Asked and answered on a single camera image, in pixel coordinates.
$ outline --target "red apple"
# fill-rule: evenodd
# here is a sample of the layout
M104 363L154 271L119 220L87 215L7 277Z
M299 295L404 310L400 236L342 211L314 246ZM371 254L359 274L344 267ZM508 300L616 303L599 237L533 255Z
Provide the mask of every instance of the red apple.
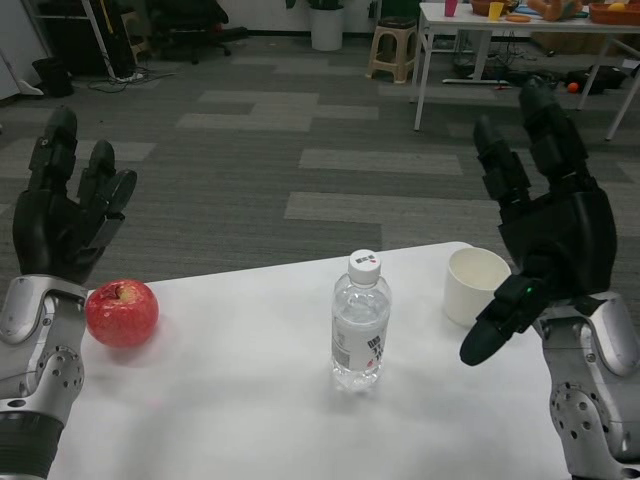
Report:
M158 300L137 280L116 280L91 294L86 306L89 333L110 347L146 342L158 322Z

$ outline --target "yellow cup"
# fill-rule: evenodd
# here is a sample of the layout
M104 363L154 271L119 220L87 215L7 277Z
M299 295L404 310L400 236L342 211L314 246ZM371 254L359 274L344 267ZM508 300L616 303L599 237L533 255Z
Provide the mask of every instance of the yellow cup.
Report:
M491 2L489 4L489 20L492 22L497 21L500 18L503 7L504 3L502 2Z

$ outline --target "white table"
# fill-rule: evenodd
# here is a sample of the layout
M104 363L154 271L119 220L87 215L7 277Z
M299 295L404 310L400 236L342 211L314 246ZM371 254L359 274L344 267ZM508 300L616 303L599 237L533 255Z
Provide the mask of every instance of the white table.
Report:
M458 30L480 30L482 31L482 37L478 52L476 53L476 65L473 72L473 77L468 80L457 80L456 83L495 83L493 80L482 80L482 72L484 71L487 54L489 52L489 46L491 44L491 34L496 30L503 31L515 31L515 32L566 32L566 33L605 33L607 39L602 47L598 60L594 65L594 70L590 76L589 82L585 86L580 99L578 110L582 110L585 105L589 89L595 79L595 73L600 68L605 54L612 43L616 43L620 47L624 48L632 55L640 57L640 52L630 48L629 46L615 40L613 35L622 33L638 33L638 27L629 25L602 25L593 23L589 18L575 18L562 22L547 22L539 17L532 17L529 23L514 23L507 22L501 19L497 22L492 22L488 17L482 17L475 15L471 9L470 4L460 4L456 9L454 17L444 16L444 4L442 3L421 3L420 4L420 23L418 26L419 35L421 41L421 48L425 50L424 68L422 71L422 79L420 82L420 96L418 99L418 109L416 111L416 119L414 124L414 130L420 130L420 123L422 121L422 110L424 107L424 98L426 93L427 79L429 77L429 65L431 62L431 54L433 53L433 40L435 36L443 30L450 30L456 28ZM418 66L420 61L421 48L416 49L416 68L413 70L413 91L416 91L418 83ZM618 112L613 124L609 128L606 139L611 140L615 134L622 117L624 116L627 108L629 107L631 100L640 87L640 75L637 75L633 85L625 99L622 108Z
M159 331L138 351L87 333L84 389L50 479L568 480L535 332L485 364L441 312L463 243L383 252L394 304L368 395L329 373L337 258L151 284Z

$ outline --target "robotic arm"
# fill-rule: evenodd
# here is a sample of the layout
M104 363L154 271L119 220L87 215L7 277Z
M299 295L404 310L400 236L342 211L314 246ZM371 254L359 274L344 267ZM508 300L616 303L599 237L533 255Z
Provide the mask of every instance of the robotic arm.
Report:
M46 479L80 393L85 330L80 286L124 221L136 173L116 172L114 151L96 144L82 174L79 204L67 198L77 122L57 109L35 144L13 239L22 276L0 313L0 476Z
M520 94L524 127L549 192L532 200L516 153L482 117L474 141L500 233L520 273L496 290L464 340L478 365L530 325L552 379L550 410L574 479L640 478L640 344L622 298L609 289L615 223L590 175L571 121L534 77Z

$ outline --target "white flower pot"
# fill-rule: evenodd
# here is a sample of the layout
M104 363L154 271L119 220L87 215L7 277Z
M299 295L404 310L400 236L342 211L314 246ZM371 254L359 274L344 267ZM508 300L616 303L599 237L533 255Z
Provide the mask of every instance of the white flower pot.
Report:
M344 8L338 10L311 9L311 46L314 50L330 52L342 48Z

